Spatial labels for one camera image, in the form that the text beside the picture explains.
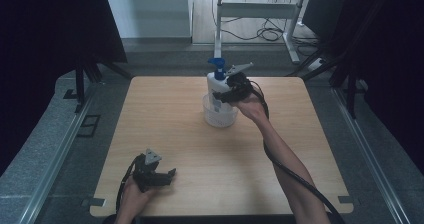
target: black curtain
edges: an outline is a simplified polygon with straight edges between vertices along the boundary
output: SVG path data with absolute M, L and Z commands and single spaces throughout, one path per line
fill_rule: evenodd
M 1 173 L 78 62 L 126 62 L 108 0 L 0 0 Z
M 365 99 L 424 173 L 424 0 L 387 0 L 359 48 Z

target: human forearm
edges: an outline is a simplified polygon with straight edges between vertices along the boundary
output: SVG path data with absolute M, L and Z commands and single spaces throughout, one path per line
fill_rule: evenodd
M 314 185 L 304 164 L 276 132 L 269 120 L 261 116 L 253 119 L 253 121 L 258 126 L 265 144 L 274 158 L 311 185 Z M 324 206 L 318 198 L 279 167 L 274 166 L 274 170 L 297 223 L 329 223 Z
M 115 224 L 131 224 L 134 217 L 130 214 L 123 213 L 121 215 L 118 214 L 115 220 Z

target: black cable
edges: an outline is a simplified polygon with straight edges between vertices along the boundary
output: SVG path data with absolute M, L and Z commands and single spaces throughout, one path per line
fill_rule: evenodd
M 324 52 L 323 48 L 318 48 L 314 53 L 312 53 L 311 55 L 309 55 L 306 60 L 304 60 L 302 62 L 302 64 L 300 64 L 296 70 L 294 70 L 292 73 L 289 73 L 286 75 L 286 77 L 293 77 L 293 76 L 297 76 L 297 74 L 303 70 L 303 68 L 305 68 L 305 66 L 307 66 L 308 64 L 312 63 L 312 61 L 314 61 L 315 59 L 319 58 L 321 56 L 321 54 Z
M 259 94 L 256 90 L 252 90 L 252 93 L 255 94 L 259 100 L 262 103 L 262 106 L 265 110 L 265 115 L 266 117 L 269 119 L 269 109 L 268 109 L 268 104 L 265 101 L 265 97 L 263 95 L 262 90 L 259 87 L 259 90 L 261 92 L 261 94 Z M 340 224 L 344 224 L 344 220 L 342 218 L 342 216 L 340 215 L 340 213 L 337 211 L 337 209 L 333 206 L 333 204 L 331 204 L 331 202 L 321 193 L 318 191 L 318 189 L 316 189 L 313 185 L 311 185 L 309 182 L 307 182 L 305 179 L 303 179 L 301 176 L 299 176 L 298 174 L 296 174 L 295 172 L 293 172 L 292 170 L 290 170 L 289 168 L 287 168 L 286 166 L 284 166 L 282 163 L 280 163 L 273 155 L 272 153 L 269 151 L 265 140 L 263 141 L 263 145 L 264 145 L 264 150 L 265 150 L 265 154 L 268 156 L 268 158 L 271 160 L 271 162 L 276 165 L 278 168 L 280 168 L 282 171 L 284 171 L 285 173 L 287 173 L 289 176 L 291 176 L 292 178 L 294 178 L 296 181 L 298 181 L 300 184 L 302 184 L 305 188 L 307 188 L 312 194 L 314 194 L 322 203 L 324 203 L 325 206 L 328 207 L 328 209 L 330 210 L 330 212 L 335 216 L 335 218 L 337 219 L 338 223 Z
M 125 183 L 127 182 L 128 178 L 131 176 L 131 171 L 132 168 L 135 164 L 135 160 L 137 158 L 135 158 L 132 162 L 131 165 L 128 167 L 127 172 L 125 173 L 124 177 L 121 180 L 121 184 L 119 185 L 119 190 L 118 190 L 118 195 L 116 197 L 116 213 L 118 213 L 119 208 L 121 207 L 121 197 L 122 197 L 122 193 L 124 192 L 124 187 L 125 187 Z
M 212 0 L 212 18 L 213 18 L 213 22 L 216 26 L 217 21 L 215 19 L 215 13 L 214 13 L 214 9 L 213 9 L 213 7 L 214 7 L 213 1 L 214 0 Z M 234 19 L 231 19 L 231 20 L 228 20 L 228 21 L 221 21 L 221 22 L 227 22 L 228 23 L 228 22 L 239 20 L 239 19 L 242 19 L 242 17 L 234 18 Z M 277 25 L 275 25 L 269 18 L 264 18 L 264 19 L 265 19 L 265 22 L 262 24 L 262 28 L 258 29 L 256 31 L 256 36 L 253 36 L 253 37 L 240 37 L 240 36 L 234 34 L 233 32 L 230 32 L 230 31 L 227 31 L 227 30 L 224 30 L 224 29 L 221 29 L 221 31 L 226 32 L 226 33 L 228 33 L 228 34 L 230 34 L 230 35 L 232 35 L 232 36 L 234 36 L 234 37 L 236 37 L 240 40 L 244 40 L 244 41 L 249 41 L 249 40 L 253 40 L 253 39 L 256 39 L 256 38 L 262 38 L 266 41 L 275 42 L 275 41 L 278 41 L 279 39 L 281 39 L 283 34 L 284 34 L 284 31 L 286 29 L 286 26 L 287 26 L 287 19 L 285 19 L 285 24 L 284 24 L 283 29 L 281 29 Z M 275 28 L 266 27 L 267 23 L 271 23 Z M 275 37 L 274 38 L 266 37 L 265 34 L 272 34 Z
M 308 57 L 308 56 L 311 56 L 312 54 L 306 54 L 306 53 L 304 53 L 302 50 L 300 50 L 300 48 L 302 48 L 302 47 L 316 47 L 316 45 L 312 45 L 312 44 L 303 44 L 303 45 L 298 45 L 297 47 L 296 47 L 296 52 L 297 53 L 299 53 L 300 55 L 302 55 L 302 56 L 306 56 L 306 57 Z
M 292 40 L 294 43 L 299 45 L 309 45 L 309 46 L 318 46 L 319 45 L 319 38 L 317 37 L 292 37 Z

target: white spray bottle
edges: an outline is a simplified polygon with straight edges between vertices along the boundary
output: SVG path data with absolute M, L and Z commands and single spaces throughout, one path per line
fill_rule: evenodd
M 220 100 L 215 99 L 212 95 L 214 92 L 227 92 L 230 87 L 227 85 L 227 77 L 225 75 L 225 60 L 223 58 L 210 58 L 209 63 L 216 66 L 214 72 L 210 72 L 207 75 L 208 80 L 208 93 L 209 102 L 216 112 L 229 112 L 232 110 L 232 106 L 228 103 L 222 103 Z

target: wooden table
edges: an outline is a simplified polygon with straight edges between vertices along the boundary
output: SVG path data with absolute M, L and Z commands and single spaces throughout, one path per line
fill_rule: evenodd
M 296 77 L 250 77 L 265 93 L 270 119 L 310 171 L 317 188 L 340 213 L 353 204 L 303 81 Z M 143 211 L 144 216 L 291 214 L 265 155 L 260 132 L 238 114 L 227 128 L 203 116 L 206 77 L 135 77 L 119 118 L 95 198 L 93 216 L 115 212 L 120 181 L 131 161 L 147 148 L 163 157 L 158 169 L 177 168 Z

